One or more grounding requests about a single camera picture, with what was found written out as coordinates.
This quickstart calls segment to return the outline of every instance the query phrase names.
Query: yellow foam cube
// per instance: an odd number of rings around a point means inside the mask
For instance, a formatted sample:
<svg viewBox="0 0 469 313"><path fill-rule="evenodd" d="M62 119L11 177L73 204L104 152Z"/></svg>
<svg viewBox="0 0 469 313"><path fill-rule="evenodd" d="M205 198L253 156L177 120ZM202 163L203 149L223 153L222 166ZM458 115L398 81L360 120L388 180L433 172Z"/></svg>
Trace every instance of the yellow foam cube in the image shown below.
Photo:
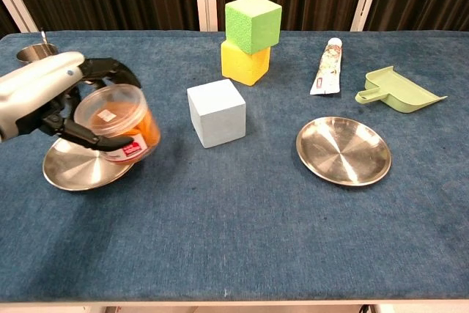
<svg viewBox="0 0 469 313"><path fill-rule="evenodd" d="M268 70L270 47L254 54L247 54L234 43L221 43L221 75L252 86Z"/></svg>

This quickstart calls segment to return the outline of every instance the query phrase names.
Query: jar lid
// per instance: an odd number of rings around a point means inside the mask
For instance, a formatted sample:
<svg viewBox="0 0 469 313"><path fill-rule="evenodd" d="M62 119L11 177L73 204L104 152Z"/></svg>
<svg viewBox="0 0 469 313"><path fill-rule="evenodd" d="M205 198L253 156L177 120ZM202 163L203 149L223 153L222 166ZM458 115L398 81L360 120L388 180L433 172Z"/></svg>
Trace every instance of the jar lid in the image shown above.
<svg viewBox="0 0 469 313"><path fill-rule="evenodd" d="M74 118L97 135L113 137L139 124L147 109L141 89L131 84L112 84L85 97Z"/></svg>

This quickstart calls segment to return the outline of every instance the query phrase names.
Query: metal bowl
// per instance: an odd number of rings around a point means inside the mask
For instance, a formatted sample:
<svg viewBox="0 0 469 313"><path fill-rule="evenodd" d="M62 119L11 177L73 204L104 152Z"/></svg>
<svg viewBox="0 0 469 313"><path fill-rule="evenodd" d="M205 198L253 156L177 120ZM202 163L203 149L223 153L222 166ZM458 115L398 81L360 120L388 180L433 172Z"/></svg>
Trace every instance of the metal bowl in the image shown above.
<svg viewBox="0 0 469 313"><path fill-rule="evenodd" d="M111 163L96 150L57 139L44 157L43 173L57 188L85 191L117 180L132 166Z"/></svg>
<svg viewBox="0 0 469 313"><path fill-rule="evenodd" d="M347 186L370 185L391 168L391 152L371 128L343 117L321 117L296 138L302 162L317 176Z"/></svg>

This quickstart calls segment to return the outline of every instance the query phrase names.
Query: dustpan handle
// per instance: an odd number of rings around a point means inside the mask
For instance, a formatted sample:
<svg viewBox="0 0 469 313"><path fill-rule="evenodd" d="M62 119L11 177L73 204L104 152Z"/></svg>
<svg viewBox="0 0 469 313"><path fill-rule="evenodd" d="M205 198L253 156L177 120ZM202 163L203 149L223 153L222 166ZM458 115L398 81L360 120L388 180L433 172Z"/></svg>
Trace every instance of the dustpan handle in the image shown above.
<svg viewBox="0 0 469 313"><path fill-rule="evenodd" d="M371 88L371 89L366 89L364 91L360 91L355 96L355 100L359 102L360 104L367 104L367 103L374 102L376 100L384 99L387 96L388 96L387 92L384 92L381 88L376 87L376 88Z"/></svg>

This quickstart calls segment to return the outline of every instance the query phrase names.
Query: foam block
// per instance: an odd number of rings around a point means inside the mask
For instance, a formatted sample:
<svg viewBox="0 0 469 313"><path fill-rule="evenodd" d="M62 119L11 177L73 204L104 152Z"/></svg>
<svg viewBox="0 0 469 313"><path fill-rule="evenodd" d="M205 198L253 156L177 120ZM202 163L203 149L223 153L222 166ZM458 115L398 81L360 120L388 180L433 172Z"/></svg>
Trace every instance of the foam block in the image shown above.
<svg viewBox="0 0 469 313"><path fill-rule="evenodd" d="M269 61L270 47L247 54L228 40L221 43L221 75L242 84L255 84L269 70Z"/></svg>
<svg viewBox="0 0 469 313"><path fill-rule="evenodd" d="M281 6L269 0L225 4L226 38L247 54L278 43Z"/></svg>
<svg viewBox="0 0 469 313"><path fill-rule="evenodd" d="M230 80L188 89L192 125L204 148L246 135L246 103Z"/></svg>

